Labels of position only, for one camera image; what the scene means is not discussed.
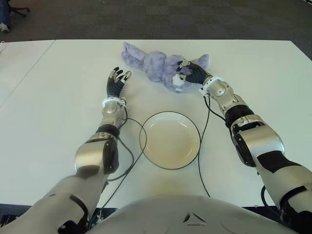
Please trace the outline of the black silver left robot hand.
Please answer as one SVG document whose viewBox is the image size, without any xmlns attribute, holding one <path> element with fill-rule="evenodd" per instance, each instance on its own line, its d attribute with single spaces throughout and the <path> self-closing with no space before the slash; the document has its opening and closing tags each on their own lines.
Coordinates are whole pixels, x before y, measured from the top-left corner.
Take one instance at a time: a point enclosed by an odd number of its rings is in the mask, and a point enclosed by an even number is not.
<svg viewBox="0 0 312 234">
<path fill-rule="evenodd" d="M 131 77 L 131 75 L 132 75 L 131 71 L 123 73 L 123 70 L 120 69 L 119 67 L 114 68 L 110 72 L 107 80 L 106 85 L 107 97 L 119 98 L 125 83 Z"/>
</svg>

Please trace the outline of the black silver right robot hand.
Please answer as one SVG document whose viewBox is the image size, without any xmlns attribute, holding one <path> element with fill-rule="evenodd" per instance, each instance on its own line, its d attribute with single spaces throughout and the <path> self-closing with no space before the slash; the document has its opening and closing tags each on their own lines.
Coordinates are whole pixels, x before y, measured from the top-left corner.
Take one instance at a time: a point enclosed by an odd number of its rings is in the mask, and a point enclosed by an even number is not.
<svg viewBox="0 0 312 234">
<path fill-rule="evenodd" d="M 202 67 L 191 61 L 181 60 L 178 61 L 177 64 L 178 64 L 178 67 L 176 69 L 177 72 L 180 72 L 184 67 L 187 67 L 191 70 L 190 75 L 185 75 L 183 73 L 179 74 L 179 78 L 183 81 L 204 85 L 205 80 L 212 77 L 212 75 L 209 72 L 205 71 Z"/>
</svg>

